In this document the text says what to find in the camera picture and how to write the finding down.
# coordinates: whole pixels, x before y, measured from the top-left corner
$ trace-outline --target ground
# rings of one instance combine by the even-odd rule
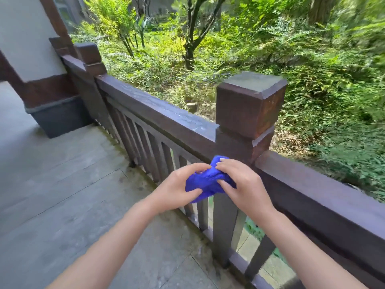
[[[0,287],[44,288],[154,189],[98,127],[48,139],[0,83]],[[110,288],[243,288],[178,211],[147,227]]]

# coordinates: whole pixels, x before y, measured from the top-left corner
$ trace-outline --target wooden railing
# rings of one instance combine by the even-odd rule
[[[226,155],[250,165],[275,207],[322,250],[369,288],[385,288],[383,204],[269,150],[286,81],[246,72],[217,87],[216,124],[170,105],[107,74],[93,43],[76,44],[71,57],[60,38],[51,39],[90,115],[155,183],[174,169]],[[246,219],[225,195],[214,196],[213,228],[208,201],[185,206],[191,221],[211,240],[219,263],[231,266],[256,288],[271,288],[258,274],[274,244],[262,239],[251,262],[235,250]]]

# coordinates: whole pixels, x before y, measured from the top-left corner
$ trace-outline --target forearm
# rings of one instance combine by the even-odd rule
[[[145,200],[136,203],[47,289],[107,288],[154,216]]]
[[[366,288],[277,211],[261,228],[284,255],[307,289]]]

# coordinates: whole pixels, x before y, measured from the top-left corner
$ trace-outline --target blue towel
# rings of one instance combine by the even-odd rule
[[[216,193],[224,193],[224,190],[217,182],[218,179],[223,179],[233,188],[237,188],[236,183],[227,173],[224,173],[215,168],[215,165],[221,160],[221,158],[228,157],[219,155],[214,156],[210,163],[210,169],[205,170],[201,174],[194,173],[186,180],[186,191],[192,191],[196,188],[203,190],[203,192],[194,201],[192,201],[192,203],[199,202],[200,200],[213,196]]]

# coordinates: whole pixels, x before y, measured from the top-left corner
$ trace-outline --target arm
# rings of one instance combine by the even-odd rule
[[[194,163],[173,171],[152,194],[134,204],[109,232],[53,281],[47,289],[104,289],[131,252],[144,229],[159,213],[185,206],[202,193],[186,193],[186,179],[211,166]]]
[[[307,289],[366,288],[274,208],[261,178],[250,167],[237,160],[221,159],[216,168],[237,184],[234,189],[219,181],[226,194],[263,229]]]

